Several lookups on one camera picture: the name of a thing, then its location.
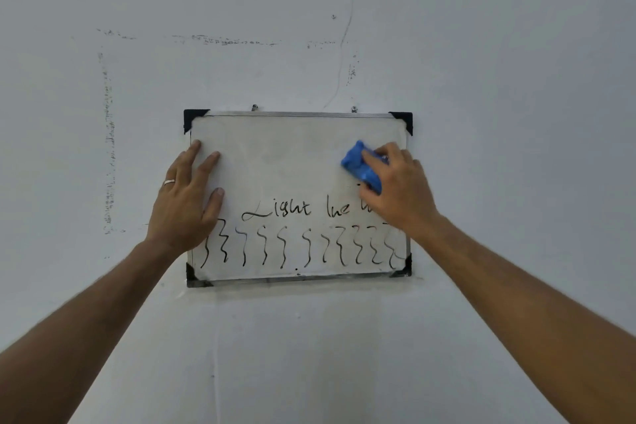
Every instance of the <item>hand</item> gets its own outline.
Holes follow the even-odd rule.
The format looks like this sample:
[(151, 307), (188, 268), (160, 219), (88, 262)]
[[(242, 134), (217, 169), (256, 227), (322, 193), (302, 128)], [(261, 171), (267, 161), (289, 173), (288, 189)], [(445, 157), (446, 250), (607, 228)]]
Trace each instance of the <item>hand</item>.
[(421, 163), (395, 143), (388, 143), (375, 152), (388, 156), (389, 163), (383, 163), (367, 151), (362, 152), (362, 158), (380, 177), (382, 193), (378, 195), (361, 185), (360, 198), (388, 224), (406, 234), (421, 225), (434, 224), (440, 214)]
[(207, 179), (221, 155), (213, 152), (193, 176), (192, 163), (200, 148), (201, 141), (194, 141), (174, 160), (165, 179), (176, 182), (160, 188), (148, 223), (146, 240), (167, 245), (177, 256), (195, 248), (210, 235), (225, 194), (223, 189), (217, 188), (210, 195), (205, 209), (202, 208)]

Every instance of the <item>person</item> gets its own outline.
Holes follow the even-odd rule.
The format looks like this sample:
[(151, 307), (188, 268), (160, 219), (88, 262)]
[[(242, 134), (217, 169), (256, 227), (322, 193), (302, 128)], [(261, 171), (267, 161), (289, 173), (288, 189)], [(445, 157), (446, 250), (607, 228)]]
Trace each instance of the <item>person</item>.
[[(0, 420), (65, 423), (166, 269), (210, 235), (223, 189), (203, 193), (220, 155), (192, 173), (200, 142), (171, 165), (147, 236), (131, 254), (0, 354)], [(364, 160), (379, 216), (421, 245), (570, 423), (636, 422), (636, 338), (477, 243), (435, 206), (421, 163), (388, 143)]]

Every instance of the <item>blue cloth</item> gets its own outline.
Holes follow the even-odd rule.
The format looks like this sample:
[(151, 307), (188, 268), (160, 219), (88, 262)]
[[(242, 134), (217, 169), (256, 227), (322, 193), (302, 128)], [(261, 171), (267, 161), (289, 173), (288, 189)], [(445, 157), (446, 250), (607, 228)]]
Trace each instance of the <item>blue cloth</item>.
[(382, 157), (376, 154), (374, 151), (370, 150), (368, 147), (362, 143), (362, 141), (358, 141), (354, 147), (352, 147), (349, 151), (346, 152), (345, 157), (342, 159), (340, 164), (352, 175), (354, 175), (357, 179), (362, 182), (368, 184), (373, 191), (377, 194), (382, 193), (382, 183), (380, 181), (380, 177), (375, 174), (375, 171), (371, 169), (371, 167), (364, 162), (362, 159), (362, 150), (366, 149), (372, 155), (376, 156), (379, 160), (384, 163), (387, 162), (385, 157)]

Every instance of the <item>whiteboard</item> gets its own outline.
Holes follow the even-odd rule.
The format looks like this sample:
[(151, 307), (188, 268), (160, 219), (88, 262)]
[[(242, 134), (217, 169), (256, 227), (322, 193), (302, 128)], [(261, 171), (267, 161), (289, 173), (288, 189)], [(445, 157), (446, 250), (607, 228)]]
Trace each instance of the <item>whiteboard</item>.
[(189, 254), (188, 286), (409, 274), (406, 235), (367, 208), (359, 182), (340, 166), (358, 139), (405, 148), (407, 134), (391, 114), (195, 118), (190, 139), (202, 150), (193, 167), (219, 151), (206, 196), (222, 187), (225, 199), (212, 234)]

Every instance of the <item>wall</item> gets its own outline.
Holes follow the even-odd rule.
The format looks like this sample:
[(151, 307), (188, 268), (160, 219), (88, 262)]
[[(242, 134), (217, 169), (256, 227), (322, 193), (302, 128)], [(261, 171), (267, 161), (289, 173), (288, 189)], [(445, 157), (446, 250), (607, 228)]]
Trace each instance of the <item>wall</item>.
[[(0, 346), (144, 237), (182, 109), (253, 103), (413, 111), (443, 213), (636, 332), (636, 0), (0, 7)], [(180, 260), (73, 421), (562, 422), (414, 260), (400, 282), (223, 291), (187, 291)]]

